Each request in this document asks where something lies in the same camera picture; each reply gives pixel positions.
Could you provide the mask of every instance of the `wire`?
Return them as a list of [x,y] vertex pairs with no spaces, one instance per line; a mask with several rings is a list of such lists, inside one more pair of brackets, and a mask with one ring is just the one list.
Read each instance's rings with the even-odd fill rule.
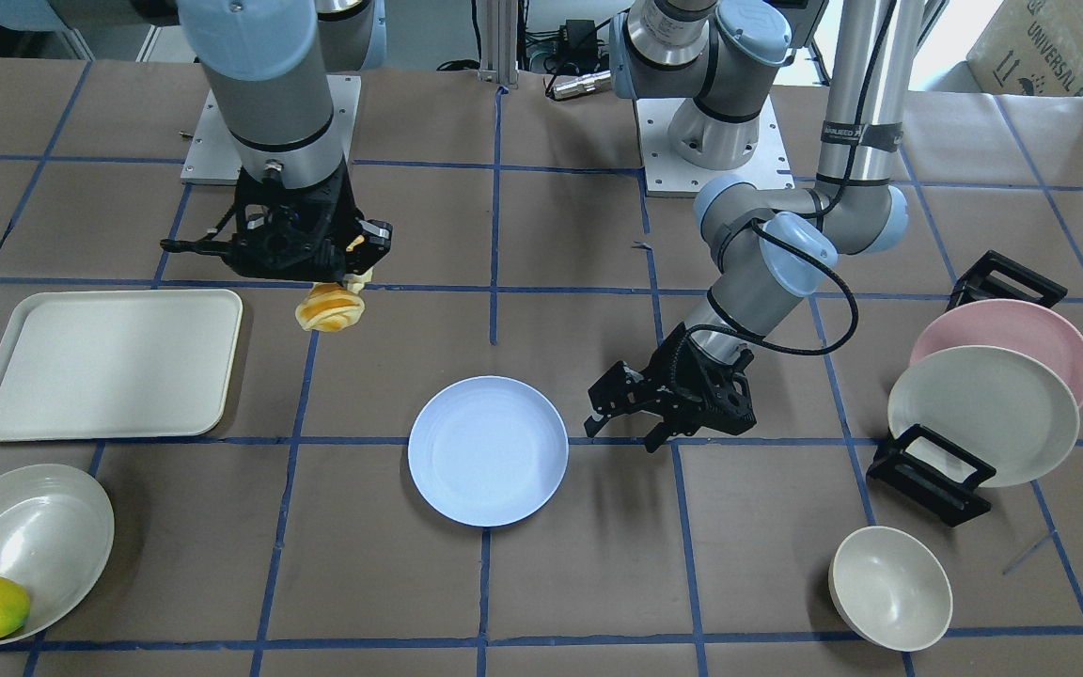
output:
[[569,48],[566,54],[562,56],[562,61],[559,62],[558,67],[553,69],[553,75],[550,76],[550,81],[547,82],[545,86],[545,94],[547,95],[547,97],[553,99],[553,83],[556,80],[559,79],[559,71],[563,68],[563,66],[571,63],[571,57],[574,55],[574,53],[579,52],[579,48],[584,47],[584,43],[588,42],[589,38],[592,38],[592,36],[597,35],[602,29],[602,27],[610,25],[610,22],[613,21],[615,16],[616,14],[613,14],[613,16],[606,17],[601,23],[598,23],[598,25],[596,25],[596,27],[593,27],[592,30],[589,30],[588,34],[584,35],[584,38],[579,39],[579,42],[575,43],[574,47]]
[[446,61],[439,65],[439,71],[472,71],[479,68],[479,62],[473,60]]
[[773,244],[777,247],[785,250],[785,252],[793,253],[794,257],[803,261],[807,261],[808,264],[815,268],[818,271],[821,271],[822,274],[825,274],[825,277],[830,277],[830,282],[833,282],[835,286],[838,287],[838,290],[843,291],[843,297],[845,297],[846,299],[847,308],[850,309],[851,312],[850,325],[847,326],[847,329],[845,333],[843,333],[841,338],[837,339],[837,341],[834,341],[833,343],[830,343],[825,348],[790,348],[786,346],[780,346],[778,343],[770,343],[766,341],[764,336],[759,336],[758,334],[748,331],[744,327],[741,327],[741,325],[739,326],[740,329],[731,329],[731,327],[716,326],[713,324],[697,324],[689,326],[687,333],[684,333],[683,336],[680,336],[680,342],[679,344],[676,344],[675,352],[674,354],[671,354],[670,367],[666,370],[667,374],[670,374],[669,386],[671,387],[673,390],[675,390],[676,387],[675,373],[676,369],[679,368],[680,355],[682,355],[684,347],[688,347],[688,341],[692,338],[692,335],[696,333],[710,331],[715,334],[725,334],[726,336],[733,336],[734,339],[740,339],[740,341],[746,341],[757,347],[766,348],[769,351],[783,353],[787,355],[820,356],[820,355],[828,355],[830,353],[837,351],[838,348],[841,348],[843,346],[846,344],[847,341],[850,341],[850,339],[853,338],[856,331],[859,330],[859,301],[856,301],[854,292],[851,291],[850,287],[847,287],[846,282],[843,282],[843,278],[838,277],[837,273],[834,273],[833,270],[830,270],[828,265],[823,264],[823,262],[821,262],[820,260],[817,260],[813,257],[809,257],[808,253],[801,252],[800,249],[795,248],[792,245],[788,245],[787,243],[785,243],[785,240],[779,239],[779,237],[769,234],[769,232],[765,232],[764,229],[758,226],[757,219],[752,220],[749,223],[743,226],[743,231],[747,231],[747,229],[752,229],[752,231],[754,231],[755,234],[759,236],[759,238],[768,240],[768,243]]
[[482,35],[479,34],[478,0],[470,0],[470,25],[473,26],[473,50],[479,54],[479,61],[482,61]]
[[[879,31],[876,34],[876,43],[872,48],[872,56],[867,57],[867,68],[863,74],[863,84],[859,87],[859,102],[856,103],[854,107],[854,125],[859,127],[861,121],[863,121],[863,109],[867,105],[867,90],[872,87],[872,77],[876,71],[876,61],[880,56],[880,51],[885,47],[885,38],[888,35],[888,27],[893,23],[893,10],[897,9],[897,0],[888,0],[888,8],[885,9],[885,18],[880,22]],[[843,200],[843,193],[846,191],[847,185],[851,185],[851,172],[854,171],[854,160],[857,155],[859,155],[859,142],[856,142],[854,146],[851,146],[851,151],[847,152],[846,155],[846,169],[843,171],[843,183],[838,184],[838,192],[830,198],[828,204],[823,207],[823,209],[811,211],[808,214],[798,214],[800,218],[805,219],[819,219],[824,218],[837,207],[838,203]]]

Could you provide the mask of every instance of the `plate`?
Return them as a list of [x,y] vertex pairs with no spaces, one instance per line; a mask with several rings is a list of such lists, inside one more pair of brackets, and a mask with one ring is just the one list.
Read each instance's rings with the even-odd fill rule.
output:
[[[1060,377],[1022,353],[961,346],[905,369],[888,395],[895,437],[924,424],[996,468],[984,487],[1010,487],[1053,470],[1075,445],[1080,408]],[[963,481],[971,468],[927,440],[909,452]]]
[[116,537],[107,493],[77,468],[43,464],[0,474],[0,575],[31,597],[16,642],[65,616],[94,587]]
[[1083,406],[1083,335],[1056,311],[1017,299],[958,305],[925,327],[910,364],[957,346],[996,346],[1030,355],[1062,378]]
[[226,288],[27,297],[0,343],[0,442],[210,430],[224,414],[240,309]]
[[525,519],[566,472],[566,427],[524,382],[479,376],[440,391],[408,438],[408,469],[439,513],[472,526]]

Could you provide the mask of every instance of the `cardboard box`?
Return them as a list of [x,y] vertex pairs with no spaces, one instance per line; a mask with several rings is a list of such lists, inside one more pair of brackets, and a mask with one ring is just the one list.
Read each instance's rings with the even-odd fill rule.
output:
[[1083,96],[1083,0],[1005,0],[967,65],[989,93]]

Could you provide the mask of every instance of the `pink plate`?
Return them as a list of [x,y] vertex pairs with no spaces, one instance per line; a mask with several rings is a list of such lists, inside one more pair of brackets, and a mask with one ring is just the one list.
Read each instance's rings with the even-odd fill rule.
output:
[[957,346],[1008,348],[1056,373],[1083,404],[1083,336],[1056,311],[1014,299],[987,299],[947,311],[925,327],[910,364]]

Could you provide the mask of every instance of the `rectangular tray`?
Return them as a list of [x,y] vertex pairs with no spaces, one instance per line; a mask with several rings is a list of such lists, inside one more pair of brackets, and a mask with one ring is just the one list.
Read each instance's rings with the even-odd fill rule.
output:
[[240,314],[227,288],[27,297],[0,343],[0,442],[210,430],[224,414]]

